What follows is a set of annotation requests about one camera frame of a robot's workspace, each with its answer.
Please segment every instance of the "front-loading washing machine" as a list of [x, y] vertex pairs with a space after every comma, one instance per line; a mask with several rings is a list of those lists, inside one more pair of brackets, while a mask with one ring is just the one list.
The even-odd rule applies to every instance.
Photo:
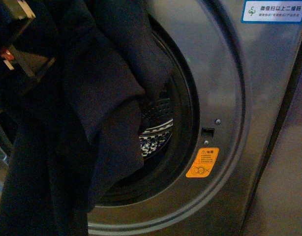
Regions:
[[[102, 197], [89, 233], [238, 235], [302, 40], [302, 1], [150, 0], [149, 12], [174, 76], [143, 110], [145, 166]], [[15, 129], [1, 111], [0, 191]]]

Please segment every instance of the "warning sticker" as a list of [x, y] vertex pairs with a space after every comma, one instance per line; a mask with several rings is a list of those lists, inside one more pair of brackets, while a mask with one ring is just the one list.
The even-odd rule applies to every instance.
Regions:
[[205, 147], [199, 149], [196, 159], [186, 174], [188, 178], [207, 177], [218, 157], [219, 149], [217, 147]]

